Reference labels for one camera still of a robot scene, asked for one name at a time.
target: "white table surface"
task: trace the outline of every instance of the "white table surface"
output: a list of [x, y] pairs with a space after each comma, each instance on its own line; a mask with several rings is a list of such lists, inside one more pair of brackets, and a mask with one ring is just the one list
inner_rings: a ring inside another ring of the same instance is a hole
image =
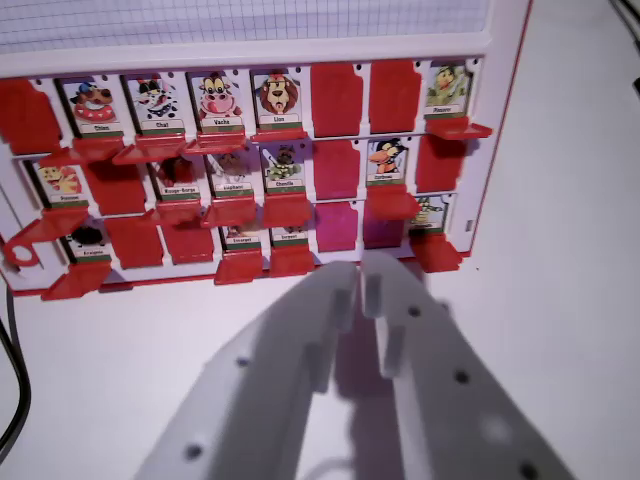
[[[426, 280], [583, 480], [640, 471], [638, 76], [606, 1], [536, 0], [473, 256]], [[203, 363], [298, 281], [17, 299], [33, 402], [0, 478], [131, 478]], [[399, 478], [370, 390], [316, 397], [299, 478]], [[0, 355], [0, 428], [16, 401]]]

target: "red plastic flap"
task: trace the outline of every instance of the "red plastic flap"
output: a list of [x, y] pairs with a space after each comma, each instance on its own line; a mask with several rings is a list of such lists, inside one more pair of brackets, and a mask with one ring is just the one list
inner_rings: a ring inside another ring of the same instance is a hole
[[213, 261], [211, 230], [200, 228], [199, 219], [179, 225], [163, 225], [162, 234], [173, 263]]
[[451, 245], [444, 233], [414, 235], [411, 250], [427, 273], [458, 270], [462, 255]]
[[309, 245], [287, 245], [271, 249], [270, 277], [304, 275], [315, 268]]
[[380, 220], [365, 204], [362, 220], [364, 248], [399, 247], [404, 235], [404, 220]]
[[467, 143], [464, 141], [423, 135], [416, 168], [417, 191], [454, 190], [466, 154]]
[[316, 137], [358, 135], [362, 78], [351, 63], [311, 65], [311, 115]]
[[469, 123], [469, 117], [438, 118], [427, 121], [427, 132], [445, 140], [468, 140], [470, 138], [487, 138], [493, 129]]
[[216, 285], [249, 283], [262, 275], [262, 251], [260, 249], [226, 252], [214, 278]]
[[26, 78], [0, 80], [0, 136], [15, 155], [60, 149], [60, 127], [46, 93]]
[[122, 268], [162, 265], [162, 243], [155, 225], [141, 217], [107, 218], [104, 225]]
[[243, 148], [244, 143], [244, 130], [242, 132], [198, 133], [197, 140], [189, 142], [182, 152], [189, 155], [231, 153]]
[[69, 266], [69, 273], [62, 275], [42, 294], [42, 300], [80, 298], [98, 290], [111, 273], [111, 262], [77, 263]]
[[319, 200], [355, 197], [360, 152], [353, 148], [351, 140], [313, 142], [313, 176]]
[[409, 220], [420, 212], [420, 205], [405, 184], [367, 187], [365, 208], [380, 220]]
[[262, 225], [302, 227], [311, 219], [311, 204], [306, 193], [271, 193], [265, 195]]
[[205, 228], [232, 227], [246, 225], [256, 218], [257, 206], [253, 195], [247, 197], [226, 197], [213, 200], [202, 217]]
[[179, 225], [195, 221], [200, 216], [200, 209], [200, 200], [159, 201], [156, 208], [149, 210], [142, 218], [153, 225]]
[[[84, 223], [89, 216], [86, 207], [57, 208], [42, 211], [42, 218], [34, 220], [3, 247], [6, 260], [19, 267], [32, 267], [40, 261], [33, 249], [34, 243], [53, 242], [60, 237], [69, 235]], [[18, 258], [14, 248], [26, 248], [31, 257]]]
[[116, 165], [130, 165], [161, 162], [167, 158], [179, 156], [186, 143], [184, 135], [181, 133], [150, 136], [136, 135], [136, 143], [129, 145], [113, 157], [113, 163]]
[[63, 148], [40, 160], [42, 167], [82, 165], [111, 159], [124, 148], [120, 137], [74, 138], [73, 148]]
[[420, 82], [412, 60], [378, 60], [371, 64], [371, 133], [410, 132], [415, 128]]
[[265, 130], [258, 128], [258, 133], [251, 137], [252, 142], [287, 142], [307, 138], [307, 132], [302, 127]]
[[83, 165], [82, 171], [102, 215], [144, 212], [146, 195], [135, 165], [103, 160]]
[[354, 250], [358, 238], [358, 212], [349, 202], [317, 203], [315, 208], [318, 251]]

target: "grid paper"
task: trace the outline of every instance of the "grid paper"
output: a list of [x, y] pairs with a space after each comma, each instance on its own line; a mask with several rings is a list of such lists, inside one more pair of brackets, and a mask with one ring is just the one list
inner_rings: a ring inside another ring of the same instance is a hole
[[490, 0], [3, 0], [0, 53], [484, 29]]

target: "cartoon duck card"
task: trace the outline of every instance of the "cartoon duck card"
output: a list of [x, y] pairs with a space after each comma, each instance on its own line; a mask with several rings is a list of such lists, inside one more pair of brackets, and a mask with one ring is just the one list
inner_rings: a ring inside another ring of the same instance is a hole
[[243, 112], [240, 108], [240, 88], [225, 71], [190, 73], [189, 80], [194, 111], [201, 132], [244, 130]]
[[462, 117], [467, 111], [472, 75], [462, 62], [434, 62], [427, 78], [426, 117]]
[[96, 78], [99, 77], [60, 81], [70, 116], [81, 137], [122, 136], [120, 112], [115, 111], [111, 91]]
[[251, 75], [258, 128], [302, 127], [300, 82], [293, 78], [290, 70], [255, 71]]
[[183, 133], [183, 109], [176, 88], [160, 75], [127, 75], [129, 99], [143, 135]]
[[404, 183], [409, 149], [402, 138], [376, 138], [367, 149], [367, 186]]

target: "cartoon dog card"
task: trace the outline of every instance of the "cartoon dog card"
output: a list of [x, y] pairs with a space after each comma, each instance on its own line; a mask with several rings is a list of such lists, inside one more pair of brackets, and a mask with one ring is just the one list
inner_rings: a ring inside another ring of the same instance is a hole
[[102, 221], [89, 217], [60, 239], [71, 263], [110, 261], [109, 237]]
[[464, 66], [464, 62], [431, 64], [425, 116], [464, 116], [471, 79], [472, 75]]
[[260, 227], [254, 222], [233, 227], [220, 227], [225, 250], [260, 248]]
[[184, 132], [182, 109], [173, 85], [157, 74], [129, 75], [125, 78], [140, 133]]
[[290, 144], [260, 149], [267, 193], [304, 192], [304, 159]]
[[286, 245], [306, 245], [307, 227], [276, 227], [271, 229], [271, 242], [274, 247]]
[[410, 233], [444, 232], [452, 197], [453, 195], [416, 197], [420, 212], [410, 221]]
[[288, 69], [252, 72], [256, 122], [273, 130], [302, 127], [300, 82]]
[[204, 165], [196, 158], [172, 157], [150, 164], [152, 178], [160, 200], [200, 198], [198, 178], [204, 178]]
[[200, 131], [243, 131], [240, 89], [224, 71], [189, 74]]
[[367, 186], [404, 183], [409, 149], [400, 138], [369, 141], [367, 155]]
[[82, 137], [122, 136], [113, 97], [94, 77], [61, 81], [71, 117]]
[[89, 205], [80, 167], [41, 167], [37, 160], [25, 161], [24, 167], [46, 208]]
[[241, 152], [206, 156], [210, 167], [210, 179], [216, 197], [232, 197], [253, 194], [251, 172]]

